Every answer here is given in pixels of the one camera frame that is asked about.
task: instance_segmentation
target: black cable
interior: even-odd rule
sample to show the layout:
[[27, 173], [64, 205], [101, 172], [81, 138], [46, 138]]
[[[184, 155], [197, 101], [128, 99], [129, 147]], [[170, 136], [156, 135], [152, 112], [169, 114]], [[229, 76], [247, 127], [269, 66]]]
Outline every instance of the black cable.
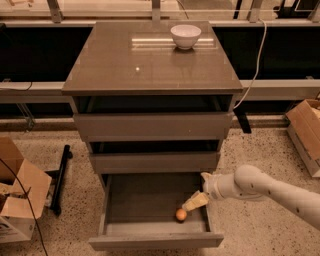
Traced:
[[182, 7], [182, 9], [184, 10], [184, 13], [185, 13], [187, 19], [189, 19], [188, 13], [187, 13], [186, 9], [184, 8], [183, 4], [182, 4], [179, 0], [177, 0], [177, 2], [180, 4], [180, 6]]
[[12, 39], [10, 38], [10, 36], [5, 32], [5, 30], [7, 29], [6, 24], [4, 23], [0, 23], [0, 33], [3, 34], [7, 40], [10, 42], [10, 44], [13, 43]]
[[30, 88], [32, 87], [32, 85], [33, 85], [33, 82], [30, 82], [29, 87], [26, 88], [26, 89], [15, 89], [15, 88], [3, 88], [3, 87], [0, 87], [0, 90], [3, 90], [3, 91], [29, 91]]
[[40, 227], [39, 227], [39, 223], [38, 223], [38, 221], [37, 221], [37, 219], [36, 219], [36, 216], [35, 216], [35, 214], [34, 214], [34, 211], [33, 211], [33, 208], [32, 208], [32, 205], [31, 205], [31, 202], [30, 202], [28, 193], [27, 193], [26, 190], [24, 189], [21, 181], [19, 180], [18, 176], [14, 173], [14, 171], [6, 164], [1, 158], [0, 158], [0, 161], [10, 170], [10, 172], [13, 174], [13, 176], [14, 176], [14, 177], [16, 178], [16, 180], [19, 182], [19, 184], [20, 184], [20, 186], [21, 186], [21, 188], [22, 188], [22, 190], [23, 190], [23, 193], [25, 194], [25, 196], [26, 196], [26, 198], [27, 198], [27, 200], [28, 200], [28, 203], [29, 203], [29, 205], [30, 205], [30, 210], [31, 210], [31, 212], [32, 212], [32, 216], [33, 216], [33, 218], [34, 218], [34, 220], [35, 220], [35, 222], [36, 222], [36, 226], [37, 226], [37, 229], [38, 229], [38, 232], [39, 232], [39, 235], [40, 235], [40, 242], [41, 242], [42, 248], [43, 248], [44, 253], [46, 254], [46, 256], [48, 256], [48, 252], [47, 252], [47, 250], [46, 250], [46, 247], [44, 246], [44, 242], [43, 242], [42, 233], [41, 233], [41, 230], [40, 230]]

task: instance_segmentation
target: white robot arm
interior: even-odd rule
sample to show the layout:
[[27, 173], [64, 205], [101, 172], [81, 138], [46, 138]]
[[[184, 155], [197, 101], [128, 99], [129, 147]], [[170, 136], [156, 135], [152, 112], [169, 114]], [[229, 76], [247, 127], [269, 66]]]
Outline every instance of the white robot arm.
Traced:
[[209, 198], [259, 201], [269, 197], [320, 230], [320, 194], [277, 181], [251, 165], [234, 174], [202, 173], [203, 190]]

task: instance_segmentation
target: terrazzo floor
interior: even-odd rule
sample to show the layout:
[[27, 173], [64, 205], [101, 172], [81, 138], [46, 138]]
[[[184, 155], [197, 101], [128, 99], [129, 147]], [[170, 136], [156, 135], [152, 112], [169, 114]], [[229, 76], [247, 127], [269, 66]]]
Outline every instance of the terrazzo floor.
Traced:
[[[69, 120], [38, 123], [26, 132], [23, 121], [0, 122], [0, 136], [9, 136], [25, 158], [43, 170], [57, 169], [63, 147], [71, 146], [61, 201], [56, 217], [44, 209], [39, 219], [49, 255], [105, 256], [213, 256], [213, 255], [320, 255], [320, 231], [277, 203], [228, 199], [212, 204], [215, 230], [225, 239], [219, 248], [95, 252], [88, 239], [97, 234], [103, 190], [88, 159], [85, 144]], [[281, 181], [320, 193], [294, 148], [286, 128], [253, 128], [252, 134], [230, 130], [217, 173], [233, 172], [242, 164], [255, 165]], [[31, 241], [0, 244], [0, 255], [44, 255], [37, 230]]]

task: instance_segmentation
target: small ball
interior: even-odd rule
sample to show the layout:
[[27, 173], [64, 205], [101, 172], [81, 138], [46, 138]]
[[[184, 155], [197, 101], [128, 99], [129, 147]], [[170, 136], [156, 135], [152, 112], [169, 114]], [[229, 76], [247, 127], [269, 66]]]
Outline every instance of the small ball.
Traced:
[[179, 221], [184, 221], [187, 218], [187, 212], [183, 209], [178, 209], [176, 211], [176, 218]]

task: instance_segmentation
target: brown cardboard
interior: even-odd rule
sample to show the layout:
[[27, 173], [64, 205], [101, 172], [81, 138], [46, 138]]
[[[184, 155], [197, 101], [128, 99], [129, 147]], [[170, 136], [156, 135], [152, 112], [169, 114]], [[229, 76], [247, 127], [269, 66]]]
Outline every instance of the brown cardboard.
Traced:
[[[25, 159], [20, 167], [18, 178], [26, 191], [30, 188], [28, 196], [35, 217], [37, 219], [40, 218], [50, 187], [51, 177]], [[23, 190], [17, 180], [15, 180], [11, 188], [11, 193], [23, 194]], [[15, 197], [7, 198], [0, 216], [33, 218], [28, 200]]]
[[[15, 174], [18, 173], [23, 161], [23, 156], [16, 145], [8, 137], [0, 137], [0, 158], [14, 171]], [[14, 179], [14, 175], [2, 162], [0, 162], [0, 182], [12, 184]]]
[[310, 175], [313, 178], [320, 178], [320, 159], [318, 161], [314, 161], [310, 158], [292, 125], [289, 125], [287, 131]]
[[[9, 165], [28, 192], [35, 217], [42, 215], [43, 207], [51, 183], [51, 177], [38, 167], [23, 159], [20, 151], [10, 138], [0, 138], [0, 157]], [[2, 164], [0, 171], [3, 179], [11, 179], [9, 172]], [[32, 237], [34, 230], [34, 219], [27, 198], [17, 198], [12, 195], [23, 195], [24, 192], [17, 179], [14, 179], [10, 189], [10, 196], [7, 197], [0, 212], [0, 243], [27, 241]]]
[[287, 113], [295, 132], [312, 160], [320, 159], [320, 120], [311, 107], [319, 107], [317, 100], [304, 100]]

